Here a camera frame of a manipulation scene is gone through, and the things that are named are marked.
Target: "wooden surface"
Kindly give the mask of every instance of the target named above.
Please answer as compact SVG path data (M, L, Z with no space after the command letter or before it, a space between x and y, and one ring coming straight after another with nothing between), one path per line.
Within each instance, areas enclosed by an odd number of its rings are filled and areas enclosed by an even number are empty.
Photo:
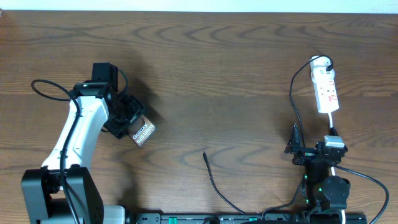
M99 135L91 174L104 203L235 212L211 187L202 151L220 191L242 210L288 202L303 173L284 154L296 122L290 79L316 54L335 61L333 117L349 147L341 165L389 188L380 223L396 223L398 16L40 11L0 18L0 223L27 222L21 177L47 158L67 116L68 103L36 95L30 82L71 89L90 79L94 62L107 61L128 75L158 128L140 148ZM294 99L311 146L328 118L317 113L308 74L297 77ZM372 219L382 189L337 173L351 181L348 211Z

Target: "brown tabletop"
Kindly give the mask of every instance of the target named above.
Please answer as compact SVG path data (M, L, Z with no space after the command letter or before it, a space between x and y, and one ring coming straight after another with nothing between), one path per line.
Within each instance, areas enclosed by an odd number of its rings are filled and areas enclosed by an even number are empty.
M203 151L218 188L240 209L288 202L303 174L284 154L297 122L289 85L317 54L335 62L340 109L333 118L349 148L341 165L389 188L380 223L396 223L398 16L53 11L0 18L0 223L28 221L21 177L50 154L68 114L68 103L35 94L30 82L72 89L90 79L94 62L122 69L157 125L142 147L99 135L91 175L104 203L235 212L211 187ZM328 116L317 113L309 73L297 77L294 99L311 146L327 134ZM373 219L384 201L380 186L336 173L351 181L348 211Z

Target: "wooden table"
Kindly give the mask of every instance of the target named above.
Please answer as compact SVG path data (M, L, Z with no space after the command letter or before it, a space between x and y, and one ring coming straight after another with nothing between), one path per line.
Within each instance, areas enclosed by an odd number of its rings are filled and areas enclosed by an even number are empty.
M91 174L104 203L133 210L235 212L211 187L206 151L220 191L260 212L288 202L303 167L284 154L297 122L288 91L312 55L335 61L340 109L335 126L349 147L342 166L390 190L380 223L398 219L398 16L6 11L0 18L0 223L26 223L26 169L53 149L68 103L40 97L43 78L72 89L94 62L117 65L148 107L157 131L137 147L101 133ZM327 133L306 68L294 85L308 145ZM120 86L124 81L120 77ZM49 86L39 88L62 94ZM371 220L382 189L351 181L348 211Z

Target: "white power strip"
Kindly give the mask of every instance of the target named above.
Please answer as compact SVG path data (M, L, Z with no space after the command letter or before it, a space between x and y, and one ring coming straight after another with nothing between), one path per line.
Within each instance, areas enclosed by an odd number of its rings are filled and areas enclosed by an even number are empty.
M320 57L310 63L311 79L315 89L315 97L319 113L331 113L338 106L337 92L335 86L335 71L326 71L331 61L327 57Z

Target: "power strip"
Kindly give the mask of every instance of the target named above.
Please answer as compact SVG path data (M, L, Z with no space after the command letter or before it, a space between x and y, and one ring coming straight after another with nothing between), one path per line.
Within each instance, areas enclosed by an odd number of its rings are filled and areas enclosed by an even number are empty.
M327 57L320 57L310 63L311 79L315 89L315 98L319 113L331 113L338 106L337 92L335 86L335 71L326 71L331 61Z

